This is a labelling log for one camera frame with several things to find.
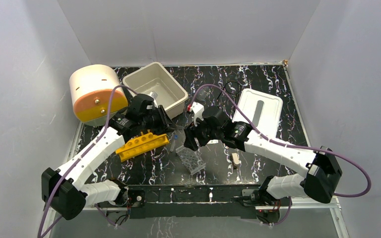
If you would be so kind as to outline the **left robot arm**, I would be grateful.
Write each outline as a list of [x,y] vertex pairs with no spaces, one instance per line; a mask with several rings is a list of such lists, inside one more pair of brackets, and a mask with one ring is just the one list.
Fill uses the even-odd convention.
[[178,127],[171,121],[156,94],[137,94],[126,114],[117,114],[74,158],[41,176],[42,199],[66,220],[86,206],[128,203],[128,186],[117,179],[87,184],[87,179],[113,153],[125,161],[169,143],[167,133]]

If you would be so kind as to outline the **yellow test tube rack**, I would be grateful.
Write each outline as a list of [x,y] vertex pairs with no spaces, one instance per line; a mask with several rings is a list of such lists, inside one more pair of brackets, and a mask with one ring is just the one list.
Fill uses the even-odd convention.
[[117,149],[115,154],[119,156],[121,162],[124,162],[167,144],[169,144],[167,134],[155,135],[150,131],[146,134],[142,132],[141,136],[130,139]]

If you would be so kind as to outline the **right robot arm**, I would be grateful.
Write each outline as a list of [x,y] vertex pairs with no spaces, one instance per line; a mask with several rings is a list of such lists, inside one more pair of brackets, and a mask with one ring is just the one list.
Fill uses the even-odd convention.
[[295,196],[331,202],[342,171],[329,149],[311,151],[282,140],[265,139],[251,124],[232,121],[217,107],[193,103],[188,111],[193,121],[185,128],[186,148],[197,151],[210,140],[219,140],[229,148],[264,156],[295,172],[284,177],[268,176],[258,191],[243,192],[239,202],[246,206],[273,205],[281,198]]

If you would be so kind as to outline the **blue capped test tube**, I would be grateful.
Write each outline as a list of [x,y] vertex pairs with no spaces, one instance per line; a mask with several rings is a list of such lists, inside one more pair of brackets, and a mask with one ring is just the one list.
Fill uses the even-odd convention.
[[173,133],[172,135],[172,140],[171,140],[171,147],[170,147],[170,152],[174,152],[175,148],[176,148],[176,142],[177,142],[177,139],[178,139],[178,135],[176,133]]

